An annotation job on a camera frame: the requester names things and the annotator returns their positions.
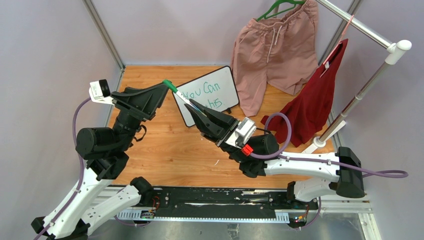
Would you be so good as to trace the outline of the green marker cap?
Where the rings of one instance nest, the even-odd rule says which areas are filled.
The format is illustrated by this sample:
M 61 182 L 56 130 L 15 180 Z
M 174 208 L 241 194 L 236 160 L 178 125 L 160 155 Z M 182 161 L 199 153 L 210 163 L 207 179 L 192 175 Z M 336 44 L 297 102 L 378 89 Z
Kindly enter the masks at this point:
M 170 80 L 168 80 L 168 79 L 164 79 L 163 81 L 162 81 L 162 83 L 164 84 L 164 85 L 166 85 L 173 93 L 177 93 L 179 90 L 177 89 L 177 87 L 176 86 L 174 86 L 173 85 L 173 83 L 170 81 Z

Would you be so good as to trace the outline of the green whiteboard marker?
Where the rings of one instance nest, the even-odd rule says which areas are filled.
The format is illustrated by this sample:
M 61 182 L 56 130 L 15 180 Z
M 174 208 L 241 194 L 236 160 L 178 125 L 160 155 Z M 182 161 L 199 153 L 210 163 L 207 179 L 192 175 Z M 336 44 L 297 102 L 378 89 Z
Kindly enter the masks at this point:
M 198 112 L 200 111 L 199 108 L 197 108 L 195 105 L 193 105 L 188 98 L 186 98 L 180 91 L 174 89 L 172 90 L 172 92 L 174 94 L 176 94 L 185 104 L 190 105 L 191 107 L 193 107 L 195 110 L 197 110 Z

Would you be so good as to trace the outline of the small black-framed whiteboard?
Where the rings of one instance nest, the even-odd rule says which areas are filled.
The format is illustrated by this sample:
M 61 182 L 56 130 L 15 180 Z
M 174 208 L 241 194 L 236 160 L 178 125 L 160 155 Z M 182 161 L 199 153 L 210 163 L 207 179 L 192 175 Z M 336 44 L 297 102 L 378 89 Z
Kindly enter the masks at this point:
M 231 68 L 227 65 L 203 76 L 178 85 L 176 89 L 186 98 L 203 106 L 227 111 L 240 103 Z

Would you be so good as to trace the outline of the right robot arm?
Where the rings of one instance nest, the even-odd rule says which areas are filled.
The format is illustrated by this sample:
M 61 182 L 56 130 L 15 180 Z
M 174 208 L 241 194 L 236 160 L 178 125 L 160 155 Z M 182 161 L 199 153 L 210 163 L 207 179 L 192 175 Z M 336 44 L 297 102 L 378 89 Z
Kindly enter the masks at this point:
M 193 99 L 185 107 L 201 135 L 228 153 L 245 176 L 309 176 L 308 180 L 288 183 L 285 201 L 292 209 L 326 195 L 365 196 L 362 163 L 349 147 L 320 154 L 285 152 L 271 133 L 254 136 L 257 127 L 248 117 L 238 120 Z

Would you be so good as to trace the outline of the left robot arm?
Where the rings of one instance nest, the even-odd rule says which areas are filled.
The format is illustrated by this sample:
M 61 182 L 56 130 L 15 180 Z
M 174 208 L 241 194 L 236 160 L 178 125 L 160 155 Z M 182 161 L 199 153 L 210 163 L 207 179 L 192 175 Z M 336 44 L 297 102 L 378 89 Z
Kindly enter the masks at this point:
M 80 163 L 77 183 L 47 216 L 35 218 L 31 226 L 38 237 L 49 240 L 86 240 L 97 228 L 121 211 L 139 204 L 159 207 L 153 186 L 143 177 L 134 178 L 115 195 L 98 205 L 94 200 L 125 169 L 127 150 L 144 122 L 155 117 L 168 92 L 164 83 L 139 89 L 111 91 L 105 79 L 90 83 L 89 100 L 112 105 L 119 113 L 113 127 L 86 127 L 73 131 Z

